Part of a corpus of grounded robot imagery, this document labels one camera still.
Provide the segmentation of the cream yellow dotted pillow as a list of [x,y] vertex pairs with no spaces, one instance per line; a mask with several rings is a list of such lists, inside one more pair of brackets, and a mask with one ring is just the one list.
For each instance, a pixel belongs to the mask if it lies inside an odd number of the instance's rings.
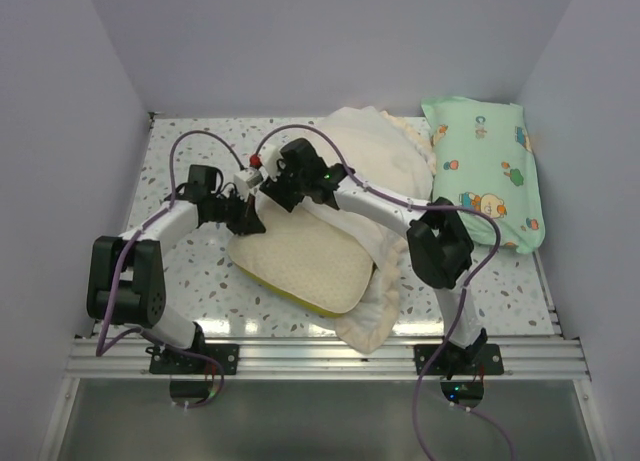
[[234,235],[232,262],[268,289],[319,313],[339,317],[363,298],[374,263],[349,234],[303,208],[289,213],[267,202],[258,209],[266,231]]

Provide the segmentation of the white pillowcase with cream ruffle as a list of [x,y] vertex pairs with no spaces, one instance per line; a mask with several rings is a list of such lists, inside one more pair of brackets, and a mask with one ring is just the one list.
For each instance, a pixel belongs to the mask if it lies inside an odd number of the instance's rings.
[[[404,120],[371,106],[344,107],[322,119],[317,128],[334,142],[360,179],[393,191],[398,197],[431,197],[435,154],[428,139]],[[399,317],[399,263],[407,242],[360,215],[336,211],[308,198],[302,206],[352,236],[375,264],[361,301],[335,321],[336,334],[342,341],[369,354],[385,342]]]

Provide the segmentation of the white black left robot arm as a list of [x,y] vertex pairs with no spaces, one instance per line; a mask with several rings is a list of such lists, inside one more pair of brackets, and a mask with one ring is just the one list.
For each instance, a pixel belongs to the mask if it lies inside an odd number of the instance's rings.
[[88,279],[87,312],[102,323],[97,354],[110,325],[126,325],[174,347],[172,360],[185,373],[201,371],[208,350],[199,325],[167,305],[163,256],[204,224],[217,223],[235,235],[266,231],[255,210],[263,181],[255,168],[237,172],[229,183],[211,166],[192,165],[187,181],[172,184],[160,209],[139,226],[94,241]]

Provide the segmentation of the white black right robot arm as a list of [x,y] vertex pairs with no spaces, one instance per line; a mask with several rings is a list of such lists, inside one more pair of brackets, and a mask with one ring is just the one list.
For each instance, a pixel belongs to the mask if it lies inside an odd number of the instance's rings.
[[329,166],[304,138],[281,148],[264,146],[251,156],[250,166],[266,172],[260,190],[288,212],[309,198],[405,239],[414,273],[436,292],[447,365],[464,374],[480,363],[487,334],[467,300],[473,242],[454,205],[444,198],[432,203],[403,199],[357,178],[345,160]]

